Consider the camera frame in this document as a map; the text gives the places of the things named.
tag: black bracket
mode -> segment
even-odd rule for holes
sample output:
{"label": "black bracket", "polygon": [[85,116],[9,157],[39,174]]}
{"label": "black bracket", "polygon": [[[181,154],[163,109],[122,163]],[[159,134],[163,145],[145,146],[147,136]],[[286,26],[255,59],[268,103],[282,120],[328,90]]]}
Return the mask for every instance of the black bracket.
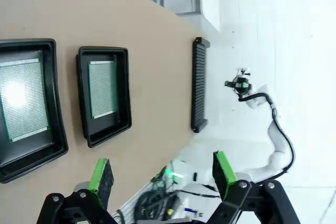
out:
{"label": "black bracket", "polygon": [[73,192],[66,198],[62,194],[49,194],[37,224],[73,224],[85,220],[91,224],[118,224],[87,189]]}
{"label": "black bracket", "polygon": [[237,181],[207,224],[236,223],[242,211],[254,212],[261,224],[300,224],[285,190],[276,180],[261,186]]}

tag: white wall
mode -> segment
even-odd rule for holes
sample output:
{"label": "white wall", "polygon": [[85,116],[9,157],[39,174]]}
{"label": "white wall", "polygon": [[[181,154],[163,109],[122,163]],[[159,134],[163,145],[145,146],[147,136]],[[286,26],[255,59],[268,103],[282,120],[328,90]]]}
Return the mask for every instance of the white wall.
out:
{"label": "white wall", "polygon": [[301,223],[334,223],[327,206],[336,189],[336,0],[220,4],[220,43],[212,44],[207,60],[209,125],[180,158],[208,166],[211,152],[224,150],[236,170],[266,163],[272,152],[269,108],[253,111],[224,87],[236,67],[249,67],[256,87],[273,86],[296,149],[295,165],[280,181]]}

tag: black finned rack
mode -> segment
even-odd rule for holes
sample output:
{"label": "black finned rack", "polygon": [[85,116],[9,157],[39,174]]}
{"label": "black finned rack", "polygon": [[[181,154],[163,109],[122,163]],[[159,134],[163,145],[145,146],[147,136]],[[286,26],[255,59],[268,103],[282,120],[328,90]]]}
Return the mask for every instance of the black finned rack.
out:
{"label": "black finned rack", "polygon": [[[99,118],[92,116],[89,63],[113,61],[116,65],[116,98],[118,110]],[[93,148],[132,126],[129,89],[128,51],[121,47],[81,47],[77,55],[79,105],[84,137]]]}
{"label": "black finned rack", "polygon": [[195,133],[199,133],[208,124],[208,120],[204,118],[206,49],[208,47],[210,47],[210,42],[202,37],[197,37],[193,42],[191,129]]}
{"label": "black finned rack", "polygon": [[[34,79],[34,77],[28,75],[23,69],[29,65],[27,64],[28,62],[33,61],[37,61],[40,64],[40,68],[34,67],[35,72],[33,72],[37,77],[40,76],[40,78]],[[21,69],[20,71],[17,71],[16,68],[19,65],[17,64],[18,62],[23,62],[23,64],[20,63],[21,67],[18,67]],[[14,70],[11,71],[12,74],[20,72],[23,75],[27,75],[24,78],[20,77],[20,80],[24,82],[20,84],[23,87],[23,91],[17,94],[17,90],[15,90],[15,97],[11,98],[12,100],[21,99],[19,103],[23,102],[23,104],[19,105],[24,108],[23,111],[27,110],[29,112],[25,115],[21,126],[19,124],[16,126],[24,128],[22,124],[30,124],[30,120],[39,120],[41,117],[39,113],[34,114],[36,111],[35,107],[33,109],[30,107],[32,111],[29,110],[29,106],[36,104],[36,93],[31,94],[32,92],[38,92],[40,97],[44,97],[44,102],[42,100],[39,103],[39,108],[44,108],[42,117],[43,121],[48,124],[47,127],[21,135],[19,140],[16,137],[14,141],[8,125],[6,126],[6,123],[9,123],[9,121],[6,121],[5,113],[8,113],[8,108],[11,106],[16,107],[14,109],[10,108],[12,110],[10,112],[10,117],[12,117],[11,124],[14,125],[16,121],[13,121],[13,118],[23,120],[22,115],[16,114],[17,108],[20,106],[18,104],[10,105],[6,88],[1,90],[0,182],[7,183],[66,154],[68,152],[68,144],[58,98],[56,42],[53,39],[2,40],[0,41],[0,63],[3,67],[2,71],[5,73],[8,71],[8,68],[11,68],[9,66],[14,66]],[[20,80],[16,79],[17,77],[12,80],[4,72],[2,76],[2,78],[5,78],[3,79],[3,84],[6,87],[14,85],[15,89],[15,85],[18,85]],[[35,84],[32,84],[32,82],[38,83],[38,91],[34,89]]]}

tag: black heat sink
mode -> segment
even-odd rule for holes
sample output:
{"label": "black heat sink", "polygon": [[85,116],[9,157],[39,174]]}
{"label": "black heat sink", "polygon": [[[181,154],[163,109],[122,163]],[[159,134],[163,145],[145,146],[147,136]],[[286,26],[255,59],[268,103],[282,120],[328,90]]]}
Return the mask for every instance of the black heat sink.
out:
{"label": "black heat sink", "polygon": [[206,49],[208,47],[210,47],[210,42],[202,37],[197,37],[193,42],[191,128],[195,133],[200,132],[208,124],[208,120],[204,118]]}

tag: green led light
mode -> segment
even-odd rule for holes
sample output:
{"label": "green led light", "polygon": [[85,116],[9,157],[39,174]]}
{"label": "green led light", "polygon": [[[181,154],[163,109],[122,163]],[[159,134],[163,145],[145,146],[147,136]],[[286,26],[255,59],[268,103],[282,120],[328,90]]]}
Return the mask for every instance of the green led light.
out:
{"label": "green led light", "polygon": [[38,59],[0,62],[0,98],[11,142],[48,130]]}
{"label": "green led light", "polygon": [[183,175],[174,173],[170,169],[166,169],[166,174],[168,175],[169,178],[172,178],[172,177],[184,178]]}
{"label": "green led light", "polygon": [[118,111],[117,70],[114,61],[89,62],[89,86],[93,119]]}

